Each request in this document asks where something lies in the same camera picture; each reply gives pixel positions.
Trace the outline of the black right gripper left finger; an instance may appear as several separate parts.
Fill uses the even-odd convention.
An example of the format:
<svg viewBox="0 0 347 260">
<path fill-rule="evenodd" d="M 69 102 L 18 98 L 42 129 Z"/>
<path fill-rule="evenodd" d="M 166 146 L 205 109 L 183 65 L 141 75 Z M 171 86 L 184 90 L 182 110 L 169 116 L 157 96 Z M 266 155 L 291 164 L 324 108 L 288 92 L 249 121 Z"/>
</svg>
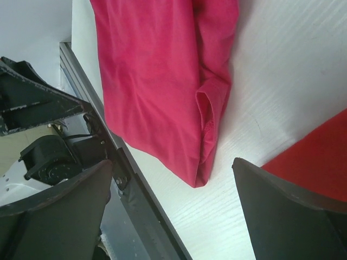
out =
<svg viewBox="0 0 347 260">
<path fill-rule="evenodd" d="M 112 163 L 1 206 L 1 259 L 92 259 Z"/>
</svg>

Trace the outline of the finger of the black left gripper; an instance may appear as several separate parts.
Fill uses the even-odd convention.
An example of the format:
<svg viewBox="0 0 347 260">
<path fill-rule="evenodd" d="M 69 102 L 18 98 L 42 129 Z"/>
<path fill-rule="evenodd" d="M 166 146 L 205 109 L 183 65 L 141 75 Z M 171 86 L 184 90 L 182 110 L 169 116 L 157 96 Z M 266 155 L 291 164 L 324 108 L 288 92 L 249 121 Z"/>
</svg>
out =
<svg viewBox="0 0 347 260">
<path fill-rule="evenodd" d="M 1 57 L 1 133 L 90 112 L 92 105 L 47 84 L 27 61 Z"/>
</svg>

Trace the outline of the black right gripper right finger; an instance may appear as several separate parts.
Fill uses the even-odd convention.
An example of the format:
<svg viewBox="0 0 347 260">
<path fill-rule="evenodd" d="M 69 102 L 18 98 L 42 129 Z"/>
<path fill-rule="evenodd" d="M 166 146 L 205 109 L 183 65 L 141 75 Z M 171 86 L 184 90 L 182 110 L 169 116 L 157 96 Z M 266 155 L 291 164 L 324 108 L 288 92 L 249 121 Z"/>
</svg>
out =
<svg viewBox="0 0 347 260">
<path fill-rule="evenodd" d="M 232 165 L 256 259 L 346 259 L 346 203 L 242 158 Z"/>
</svg>

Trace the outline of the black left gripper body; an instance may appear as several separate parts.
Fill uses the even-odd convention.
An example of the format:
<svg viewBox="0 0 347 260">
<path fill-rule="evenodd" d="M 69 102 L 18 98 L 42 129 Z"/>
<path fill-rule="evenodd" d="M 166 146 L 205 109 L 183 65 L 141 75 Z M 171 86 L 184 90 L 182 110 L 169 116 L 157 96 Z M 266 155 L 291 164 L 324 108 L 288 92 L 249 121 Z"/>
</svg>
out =
<svg viewBox="0 0 347 260">
<path fill-rule="evenodd" d="M 66 124 L 54 122 L 50 126 L 55 134 L 38 138 L 20 152 L 19 161 L 27 169 L 25 180 L 56 185 L 111 157 L 108 137 L 99 119 L 94 116 L 83 119 L 87 134 L 66 135 L 63 132 Z"/>
</svg>

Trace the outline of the red t shirt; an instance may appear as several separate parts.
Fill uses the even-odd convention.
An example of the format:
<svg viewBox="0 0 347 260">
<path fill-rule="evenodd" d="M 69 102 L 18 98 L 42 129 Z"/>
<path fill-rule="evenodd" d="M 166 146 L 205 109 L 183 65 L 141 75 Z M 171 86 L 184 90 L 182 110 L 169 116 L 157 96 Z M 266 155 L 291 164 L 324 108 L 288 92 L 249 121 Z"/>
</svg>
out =
<svg viewBox="0 0 347 260">
<path fill-rule="evenodd" d="M 324 196 L 346 201 L 346 110 L 263 165 L 262 169 Z"/>
</svg>

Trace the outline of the pink t shirt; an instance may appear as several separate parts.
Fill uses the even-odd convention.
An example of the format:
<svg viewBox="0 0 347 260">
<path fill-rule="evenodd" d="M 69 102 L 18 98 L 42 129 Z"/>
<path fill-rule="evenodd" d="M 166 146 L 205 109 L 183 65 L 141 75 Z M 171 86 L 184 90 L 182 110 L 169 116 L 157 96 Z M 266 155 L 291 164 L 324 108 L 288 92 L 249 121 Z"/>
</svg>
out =
<svg viewBox="0 0 347 260">
<path fill-rule="evenodd" d="M 237 1 L 92 1 L 109 129 L 191 187 L 211 175 Z"/>
</svg>

